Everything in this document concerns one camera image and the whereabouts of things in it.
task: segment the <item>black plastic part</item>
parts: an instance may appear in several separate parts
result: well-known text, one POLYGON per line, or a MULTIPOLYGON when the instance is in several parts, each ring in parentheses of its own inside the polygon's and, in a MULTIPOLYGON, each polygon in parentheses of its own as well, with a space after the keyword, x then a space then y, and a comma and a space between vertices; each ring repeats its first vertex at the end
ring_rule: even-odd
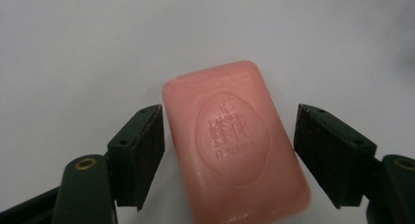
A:
POLYGON ((108 144, 114 170, 113 191, 118 206, 141 210, 164 153, 162 106, 136 113, 108 144))
POLYGON ((103 156, 80 157, 67 165, 52 223, 116 223, 107 160, 103 156))
POLYGON ((373 142, 332 114, 299 105, 294 148, 336 208, 360 205, 373 142))
POLYGON ((47 224, 52 220, 59 187, 0 213, 0 223, 47 224))
POLYGON ((394 223, 415 223, 415 160, 396 155, 385 156, 380 181, 394 223))

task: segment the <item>soap bar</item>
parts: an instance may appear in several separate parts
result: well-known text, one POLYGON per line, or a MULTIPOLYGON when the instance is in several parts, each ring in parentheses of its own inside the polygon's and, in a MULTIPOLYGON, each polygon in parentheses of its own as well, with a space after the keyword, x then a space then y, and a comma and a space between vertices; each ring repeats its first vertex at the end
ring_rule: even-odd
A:
POLYGON ((178 76, 162 97, 194 223, 269 223, 306 209, 308 185, 255 64, 178 76))

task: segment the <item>white background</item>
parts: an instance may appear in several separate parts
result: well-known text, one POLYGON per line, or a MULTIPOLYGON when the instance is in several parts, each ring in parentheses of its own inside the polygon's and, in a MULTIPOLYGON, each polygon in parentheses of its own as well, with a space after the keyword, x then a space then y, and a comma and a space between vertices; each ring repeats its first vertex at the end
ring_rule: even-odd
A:
MULTIPOLYGON (((169 78, 255 62, 291 140, 299 103, 388 154, 415 157, 415 0, 0 0, 0 210, 59 186, 103 154, 169 78)), ((119 223, 190 223, 168 124, 142 211, 119 223)), ((366 223, 310 173, 310 208, 280 223, 366 223)))

